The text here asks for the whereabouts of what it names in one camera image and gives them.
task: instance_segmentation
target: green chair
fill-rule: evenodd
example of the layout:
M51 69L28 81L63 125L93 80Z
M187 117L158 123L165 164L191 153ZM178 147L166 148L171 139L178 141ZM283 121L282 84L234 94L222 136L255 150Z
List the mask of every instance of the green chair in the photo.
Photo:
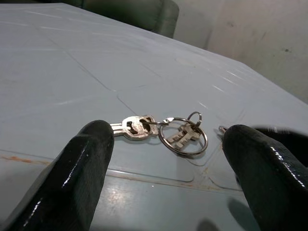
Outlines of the green chair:
M64 3L172 38L179 7L172 0L64 0Z

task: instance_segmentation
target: key head hole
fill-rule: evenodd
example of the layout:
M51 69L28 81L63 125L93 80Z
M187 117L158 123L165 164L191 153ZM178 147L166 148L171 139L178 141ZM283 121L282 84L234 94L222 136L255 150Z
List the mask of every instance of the key head hole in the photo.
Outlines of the key head hole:
M143 126L143 128L144 128L145 130L147 130L148 132L151 131L150 125L144 123L144 122L147 122L145 119L141 119L141 120L139 120L139 121L142 123L142 126Z
M130 128L130 132L131 132L131 134L133 134L133 135L138 134L138 132L137 132L136 130L134 130L134 129L133 129L133 127L132 127L132 125L131 125L131 124L132 124L132 122L131 122L131 121L129 121L129 122L127 122L127 123L126 123L126 126Z

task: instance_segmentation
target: wall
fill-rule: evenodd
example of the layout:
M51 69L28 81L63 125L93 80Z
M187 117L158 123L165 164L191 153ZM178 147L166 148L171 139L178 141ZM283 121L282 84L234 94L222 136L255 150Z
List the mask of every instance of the wall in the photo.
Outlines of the wall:
M307 0L226 0L207 48L308 103Z
M174 1L180 8L174 39L206 48L224 0Z

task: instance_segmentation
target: plastic table surface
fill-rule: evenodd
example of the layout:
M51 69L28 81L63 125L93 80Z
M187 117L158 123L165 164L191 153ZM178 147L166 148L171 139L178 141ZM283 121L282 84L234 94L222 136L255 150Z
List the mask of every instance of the plastic table surface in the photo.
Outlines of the plastic table surface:
M248 66L62 3L0 5L0 108L0 222L88 122L203 114L196 159L115 139L92 231L257 231L219 125L308 132L308 106Z

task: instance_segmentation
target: rust stain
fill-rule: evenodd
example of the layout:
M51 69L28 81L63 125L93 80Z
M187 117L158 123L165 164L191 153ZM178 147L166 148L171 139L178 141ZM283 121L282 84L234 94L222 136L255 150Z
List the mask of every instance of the rust stain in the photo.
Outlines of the rust stain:
M13 160L13 161L24 162L24 163L29 163L29 164L37 164L37 165L49 165L51 163L49 161L23 159L17 156L10 156L10 157L1 156L1 158L5 160Z

